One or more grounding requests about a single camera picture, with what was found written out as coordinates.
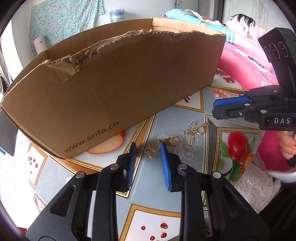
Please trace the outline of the person's right hand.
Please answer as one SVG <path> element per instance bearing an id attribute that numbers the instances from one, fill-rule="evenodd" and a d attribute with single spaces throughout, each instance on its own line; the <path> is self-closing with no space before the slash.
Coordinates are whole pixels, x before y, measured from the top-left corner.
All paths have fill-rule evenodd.
<path id="1" fill-rule="evenodd" d="M 277 134 L 280 139 L 280 149 L 283 156 L 291 159 L 296 154 L 295 135 L 289 136 L 287 131 L 278 131 Z"/>

